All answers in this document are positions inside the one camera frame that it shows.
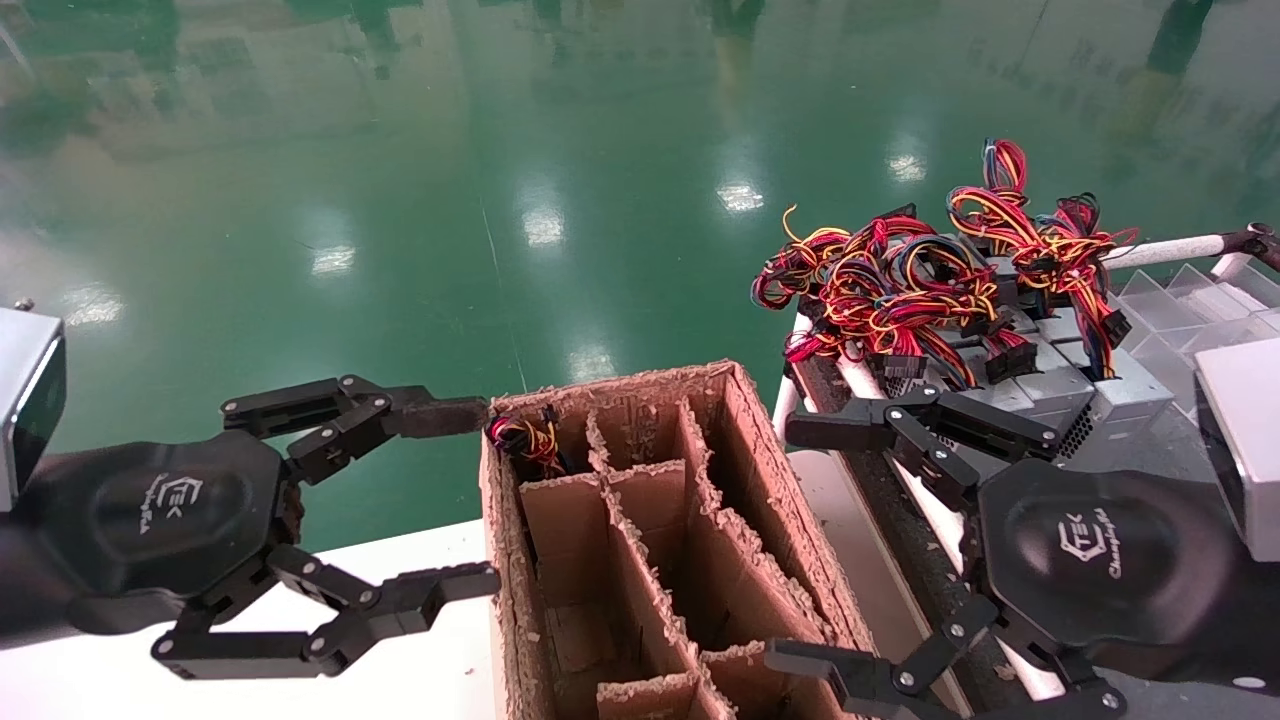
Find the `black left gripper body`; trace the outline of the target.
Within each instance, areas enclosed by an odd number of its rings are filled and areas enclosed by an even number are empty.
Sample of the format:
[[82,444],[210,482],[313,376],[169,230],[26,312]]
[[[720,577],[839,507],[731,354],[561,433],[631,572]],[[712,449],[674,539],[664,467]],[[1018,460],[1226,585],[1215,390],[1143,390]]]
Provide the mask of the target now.
[[242,430],[45,457],[15,502],[15,633],[227,623],[275,585],[265,559],[303,514],[287,461]]

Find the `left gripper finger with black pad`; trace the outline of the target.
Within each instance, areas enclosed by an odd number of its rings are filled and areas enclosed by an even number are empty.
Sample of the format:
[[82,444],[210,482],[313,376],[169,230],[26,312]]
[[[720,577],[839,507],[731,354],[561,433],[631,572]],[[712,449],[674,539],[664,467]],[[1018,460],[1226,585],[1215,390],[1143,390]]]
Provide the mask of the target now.
[[408,571],[379,585],[300,548],[274,548],[265,568],[334,618],[310,633],[214,632],[212,611],[186,609],[152,657],[184,680],[339,676],[375,644],[431,630],[445,605],[500,591],[489,562]]

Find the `left gripper finger dusty pad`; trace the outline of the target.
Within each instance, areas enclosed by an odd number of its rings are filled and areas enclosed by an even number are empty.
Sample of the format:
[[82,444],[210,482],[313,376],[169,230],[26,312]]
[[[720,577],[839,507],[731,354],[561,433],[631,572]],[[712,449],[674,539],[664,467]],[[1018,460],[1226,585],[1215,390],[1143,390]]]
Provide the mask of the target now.
[[438,398],[424,386],[383,387],[360,375],[246,395],[221,406],[224,430],[257,439],[296,436],[287,448],[291,478],[311,486],[397,437],[470,434],[488,419],[486,398]]

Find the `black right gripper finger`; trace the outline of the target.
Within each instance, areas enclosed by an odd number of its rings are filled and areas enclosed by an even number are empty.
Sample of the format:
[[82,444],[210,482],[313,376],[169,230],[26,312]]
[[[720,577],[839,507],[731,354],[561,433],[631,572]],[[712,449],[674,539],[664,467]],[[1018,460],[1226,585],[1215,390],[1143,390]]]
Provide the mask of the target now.
[[[931,688],[956,661],[1005,624],[1004,607],[984,596],[970,597],[901,664],[858,650],[801,641],[769,639],[765,665],[795,676],[827,683],[846,714],[873,719],[956,719],[933,700]],[[1121,719],[1124,694],[1098,676],[1078,653],[1050,662],[1064,692],[1047,700],[978,712],[978,719]]]
[[980,474],[947,439],[1005,462],[1050,461],[1059,447],[1057,432],[1042,423],[933,386],[897,398],[852,397],[837,413],[794,411],[785,439],[800,448],[886,454],[954,512],[974,505]]

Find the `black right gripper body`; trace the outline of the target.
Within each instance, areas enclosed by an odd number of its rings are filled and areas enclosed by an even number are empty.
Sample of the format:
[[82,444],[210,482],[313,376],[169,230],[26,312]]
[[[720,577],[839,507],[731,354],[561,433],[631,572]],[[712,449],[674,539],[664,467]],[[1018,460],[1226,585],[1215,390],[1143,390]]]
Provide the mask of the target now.
[[1037,667],[1277,691],[1277,565],[1251,557],[1215,483],[1023,460],[977,489],[974,528],[995,633]]

